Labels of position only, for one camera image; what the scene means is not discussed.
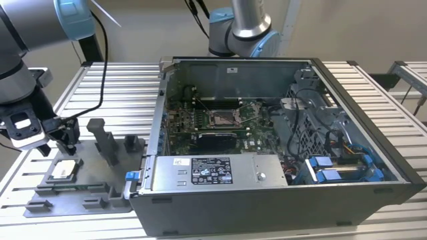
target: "circuit board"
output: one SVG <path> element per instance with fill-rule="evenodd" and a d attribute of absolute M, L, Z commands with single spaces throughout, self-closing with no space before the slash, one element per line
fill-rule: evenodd
<path fill-rule="evenodd" d="M 239 101 L 239 107 L 209 109 L 190 104 L 170 106 L 169 143 L 171 156 L 242 154 L 285 155 L 285 147 L 269 116 L 257 100 Z"/>

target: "blue latch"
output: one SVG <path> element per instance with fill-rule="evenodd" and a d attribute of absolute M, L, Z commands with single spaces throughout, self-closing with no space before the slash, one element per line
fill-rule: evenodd
<path fill-rule="evenodd" d="M 313 158 L 310 158 L 310 164 L 313 167 L 334 167 L 333 160 L 329 156 L 314 156 Z"/>
<path fill-rule="evenodd" d="M 141 180 L 141 173 L 134 172 L 134 171 L 129 171 L 126 173 L 126 181 L 138 182 L 138 180 Z"/>
<path fill-rule="evenodd" d="M 316 174 L 320 183 L 328 183 L 342 180 L 342 176 L 336 169 L 322 170 Z"/>

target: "metal frame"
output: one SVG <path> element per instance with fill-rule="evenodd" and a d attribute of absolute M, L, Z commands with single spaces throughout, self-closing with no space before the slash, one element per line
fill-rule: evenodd
<path fill-rule="evenodd" d="M 382 92 L 376 81 L 361 72 L 358 66 L 348 62 L 325 62 L 325 65 L 353 99 L 364 109 L 374 124 L 389 138 L 392 144 L 406 158 L 420 176 L 427 181 L 427 134 L 421 129 L 420 121 L 410 118 L 389 93 Z M 82 68 L 67 88 L 55 110 L 59 107 L 70 112 L 77 106 L 91 107 L 98 99 L 99 83 L 102 79 L 103 63 Z M 111 63 L 107 74 L 107 97 L 110 107 L 101 109 L 94 116 L 106 117 L 107 125 L 117 134 L 130 129 L 149 138 L 154 108 L 151 102 L 157 100 L 159 86 L 159 69 L 157 64 L 147 63 Z M 141 106 L 129 104 L 139 102 Z M 113 108 L 113 103 L 125 104 L 123 108 Z M 38 152 L 23 152 L 14 166 L 0 182 L 0 237 L 21 239 L 30 234 L 45 238 L 67 236 L 71 239 L 131 239 L 149 238 L 142 228 L 135 212 L 125 214 L 102 214 L 67 217 L 25 218 L 23 204 L 31 199 L 31 187 L 38 185 L 38 173 L 53 156 L 43 158 Z M 418 193 L 405 204 L 384 207 L 360 226 L 344 226 L 320 229 L 302 229 L 280 232 L 247 233 L 223 236 L 203 236 L 186 239 L 203 240 L 277 240 L 277 239 L 337 239 L 354 240 L 392 240 L 421 239 L 427 236 L 427 189 Z"/>
<path fill-rule="evenodd" d="M 97 34 L 79 40 L 83 55 L 87 62 L 103 62 L 105 57 L 101 50 L 101 43 L 97 38 Z"/>
<path fill-rule="evenodd" d="M 302 0 L 290 0 L 284 24 L 284 30 L 281 35 L 281 46 L 280 46 L 280 57 L 288 55 L 289 46 L 292 44 L 292 37 L 294 32 L 294 27 L 297 24 L 297 19 L 301 13 Z"/>
<path fill-rule="evenodd" d="M 427 96 L 427 62 L 422 61 L 397 61 L 389 73 L 397 74 L 424 96 Z"/>

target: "white wall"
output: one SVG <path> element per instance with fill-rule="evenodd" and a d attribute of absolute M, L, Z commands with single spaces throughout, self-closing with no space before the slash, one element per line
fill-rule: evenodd
<path fill-rule="evenodd" d="M 290 57 L 356 60 L 370 72 L 427 61 L 426 0 L 302 0 Z"/>
<path fill-rule="evenodd" d="M 117 62 L 158 62 L 162 56 L 207 56 L 209 39 L 203 35 L 185 0 L 98 0 L 123 27 L 101 11 L 106 24 L 111 59 Z M 230 7 L 230 0 L 206 0 L 210 11 Z M 290 0 L 265 0 L 273 27 L 284 29 Z M 199 18 L 209 32 L 209 20 L 202 11 Z"/>

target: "metal worktable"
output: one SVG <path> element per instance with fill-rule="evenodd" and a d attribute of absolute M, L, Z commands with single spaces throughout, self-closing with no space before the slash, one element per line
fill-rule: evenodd
<path fill-rule="evenodd" d="M 397 61 L 389 72 L 397 74 L 424 96 L 427 96 L 426 61 Z"/>
<path fill-rule="evenodd" d="M 427 129 L 390 97 L 368 73 L 348 62 L 325 63 L 369 117 L 427 181 Z M 103 63 L 82 67 L 55 111 L 63 117 L 99 102 Z M 95 139 L 86 125 L 90 118 L 106 119 L 106 130 L 117 138 L 138 134 L 149 139 L 159 88 L 159 65 L 155 63 L 110 63 L 105 104 L 79 118 L 82 139 Z M 25 205 L 41 183 L 58 152 L 49 157 L 38 151 L 21 154 L 0 182 L 0 238 L 25 239 L 139 239 L 149 238 L 135 212 L 45 218 L 26 218 Z M 384 207 L 360 226 L 249 233 L 229 236 L 199 236 L 190 239 L 421 239 L 427 238 L 427 189 L 405 204 Z"/>

